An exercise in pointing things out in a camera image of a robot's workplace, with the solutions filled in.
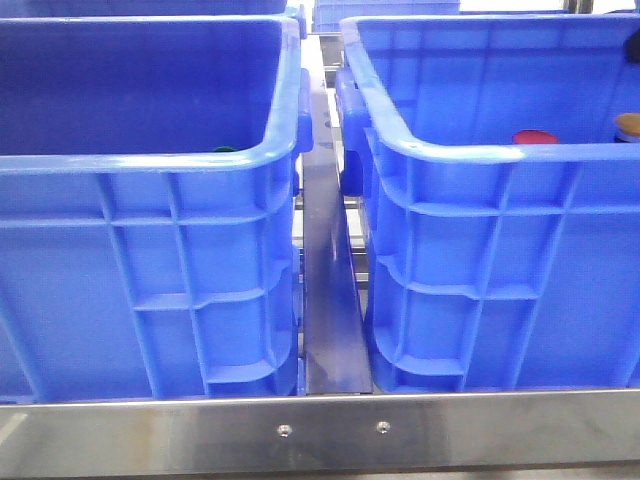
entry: metal frame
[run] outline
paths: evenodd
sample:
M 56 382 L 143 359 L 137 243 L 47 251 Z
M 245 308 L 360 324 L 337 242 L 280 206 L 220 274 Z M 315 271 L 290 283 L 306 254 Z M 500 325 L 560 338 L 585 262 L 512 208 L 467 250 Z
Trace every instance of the metal frame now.
M 639 404 L 626 390 L 3 407 L 0 476 L 637 461 Z
M 569 13 L 591 13 L 593 0 L 564 0 L 564 9 Z
M 640 462 L 640 390 L 357 395 L 372 386 L 319 37 L 304 48 L 316 139 L 304 158 L 304 358 L 312 395 L 0 406 L 0 478 Z M 623 471 L 640 477 L 638 466 Z

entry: bottle cap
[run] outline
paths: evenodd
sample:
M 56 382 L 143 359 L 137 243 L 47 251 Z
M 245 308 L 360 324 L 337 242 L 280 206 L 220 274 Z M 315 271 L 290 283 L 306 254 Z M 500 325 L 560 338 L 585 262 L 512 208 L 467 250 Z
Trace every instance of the bottle cap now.
M 625 135 L 640 137 L 640 113 L 623 113 L 614 122 Z
M 226 152 L 237 152 L 238 150 L 236 150 L 233 147 L 230 147 L 228 145 L 222 145 L 220 147 L 217 147 L 213 153 L 226 153 Z
M 559 143 L 558 137 L 544 130 L 520 130 L 513 136 L 516 145 L 540 145 Z

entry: plastic crate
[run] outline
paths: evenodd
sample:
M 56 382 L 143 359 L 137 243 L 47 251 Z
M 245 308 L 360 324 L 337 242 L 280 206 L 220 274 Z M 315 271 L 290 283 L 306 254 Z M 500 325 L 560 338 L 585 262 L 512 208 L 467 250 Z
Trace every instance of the plastic crate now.
M 569 13 L 563 0 L 538 0 L 536 2 L 522 2 L 513 0 L 462 0 L 460 13 L 474 14 L 512 14 L 512 13 Z
M 0 401 L 295 392 L 297 23 L 0 20 L 0 56 Z
M 273 15 L 300 24 L 306 37 L 304 5 L 299 0 L 1 0 L 0 18 L 105 17 L 148 15 Z
M 640 385 L 634 15 L 342 22 L 366 329 L 393 392 Z M 522 129 L 560 145 L 511 145 Z
M 337 32 L 340 20 L 362 15 L 455 14 L 460 0 L 316 0 L 314 32 Z
M 569 13 L 566 9 L 560 10 L 462 10 L 461 15 L 551 15 L 557 13 Z

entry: metal bar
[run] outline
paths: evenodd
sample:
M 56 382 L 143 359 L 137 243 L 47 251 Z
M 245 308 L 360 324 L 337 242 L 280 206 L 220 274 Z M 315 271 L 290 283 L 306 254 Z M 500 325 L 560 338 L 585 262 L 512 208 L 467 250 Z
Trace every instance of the metal bar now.
M 272 480 L 273 474 L 250 474 L 225 476 L 227 480 Z M 402 473 L 321 473 L 278 476 L 282 479 L 301 480 L 636 480 L 640 478 L 640 465 L 598 465 L 588 468 L 572 466 L 563 469 L 535 470 L 487 470 L 469 471 L 422 471 Z M 190 476 L 189 480 L 211 480 L 208 476 Z
M 0 477 L 639 461 L 639 390 L 0 407 Z
M 579 0 L 564 0 L 564 9 L 569 13 L 577 13 L 578 12 L 578 1 Z
M 315 139 L 313 151 L 303 155 L 307 393 L 369 393 L 371 374 L 318 36 L 304 42 L 303 61 L 311 76 Z
M 592 13 L 593 0 L 580 0 L 578 2 L 578 13 Z
M 336 72 L 343 64 L 344 47 L 341 34 L 321 34 L 320 47 L 324 64 L 325 79 L 328 88 L 336 84 Z

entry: screw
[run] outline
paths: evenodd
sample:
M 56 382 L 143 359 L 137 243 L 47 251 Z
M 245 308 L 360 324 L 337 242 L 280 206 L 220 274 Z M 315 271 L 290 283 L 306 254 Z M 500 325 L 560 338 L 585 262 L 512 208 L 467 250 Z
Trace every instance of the screw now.
M 376 425 L 376 430 L 380 435 L 385 435 L 389 433 L 389 430 L 391 430 L 391 424 L 385 421 L 378 422 L 378 424 Z
M 276 431 L 282 438 L 287 438 L 293 432 L 293 428 L 291 425 L 279 425 Z

